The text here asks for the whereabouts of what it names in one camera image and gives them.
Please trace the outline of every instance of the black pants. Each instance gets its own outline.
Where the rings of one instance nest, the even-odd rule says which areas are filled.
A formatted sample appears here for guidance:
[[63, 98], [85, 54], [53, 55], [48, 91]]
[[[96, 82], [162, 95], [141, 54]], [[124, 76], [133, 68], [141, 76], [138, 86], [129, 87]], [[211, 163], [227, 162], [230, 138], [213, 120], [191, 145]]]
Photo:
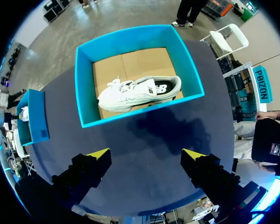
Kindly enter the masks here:
[[9, 95], [7, 109], [17, 106], [19, 104], [19, 101], [15, 101], [15, 100], [22, 94], [23, 94], [22, 91], [20, 91], [14, 95]]
[[11, 113], [4, 113], [4, 123], [8, 123], [8, 128], [11, 130], [12, 124], [11, 120], [19, 119], [18, 115], [12, 115]]
[[177, 11], [177, 20], [179, 24], [188, 22], [195, 22], [200, 10], [206, 5], [208, 0], [182, 0]]

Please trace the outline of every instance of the concrete floor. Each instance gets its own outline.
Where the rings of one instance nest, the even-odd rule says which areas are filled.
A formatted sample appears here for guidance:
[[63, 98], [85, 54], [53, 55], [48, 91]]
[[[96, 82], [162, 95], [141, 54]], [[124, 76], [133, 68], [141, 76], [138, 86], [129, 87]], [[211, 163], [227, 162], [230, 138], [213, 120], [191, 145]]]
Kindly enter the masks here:
[[[83, 9], [77, 0], [23, 49], [10, 79], [10, 92], [40, 90], [74, 66], [76, 47], [98, 36], [119, 29], [170, 24], [175, 20], [180, 0], [99, 0]], [[200, 13], [193, 28], [178, 27], [184, 40], [200, 40], [210, 30], [243, 22], [233, 12], [219, 21]]]

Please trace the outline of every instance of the small blue box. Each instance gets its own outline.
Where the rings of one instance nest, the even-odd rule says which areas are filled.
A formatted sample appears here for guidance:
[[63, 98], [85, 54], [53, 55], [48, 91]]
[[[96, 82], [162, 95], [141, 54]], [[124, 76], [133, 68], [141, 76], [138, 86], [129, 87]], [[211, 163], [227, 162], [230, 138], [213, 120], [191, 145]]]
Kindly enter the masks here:
[[252, 107], [256, 104], [255, 95], [247, 93], [246, 89], [238, 91], [241, 107]]
[[242, 107], [243, 121], [254, 121], [257, 113], [256, 104], [250, 107]]
[[27, 90], [17, 105], [17, 114], [28, 106], [29, 121], [18, 119], [19, 137], [22, 146], [46, 141], [49, 139], [45, 116], [44, 92]]
[[[101, 119], [92, 64], [115, 55], [150, 48], [166, 48], [175, 72], [182, 80], [184, 98]], [[149, 25], [123, 29], [100, 36], [77, 47], [75, 89], [82, 128], [101, 125], [204, 96], [203, 86], [192, 57], [171, 25]]]

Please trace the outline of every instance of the white wall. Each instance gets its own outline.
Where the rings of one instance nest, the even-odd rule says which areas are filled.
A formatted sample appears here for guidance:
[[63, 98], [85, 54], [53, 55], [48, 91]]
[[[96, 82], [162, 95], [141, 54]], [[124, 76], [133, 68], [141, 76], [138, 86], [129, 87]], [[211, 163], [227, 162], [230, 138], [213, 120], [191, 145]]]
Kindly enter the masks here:
[[40, 5], [25, 19], [14, 36], [15, 41], [29, 48], [35, 38], [48, 26], [49, 23], [43, 17], [43, 6], [46, 3], [47, 0], [40, 3]]

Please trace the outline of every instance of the badge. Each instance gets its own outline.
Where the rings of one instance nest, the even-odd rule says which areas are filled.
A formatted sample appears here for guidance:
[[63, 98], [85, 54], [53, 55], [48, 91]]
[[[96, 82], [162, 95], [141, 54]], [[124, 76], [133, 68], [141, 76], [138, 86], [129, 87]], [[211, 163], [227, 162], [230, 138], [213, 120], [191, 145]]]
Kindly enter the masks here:
[[280, 156], [280, 144], [272, 144], [270, 155]]

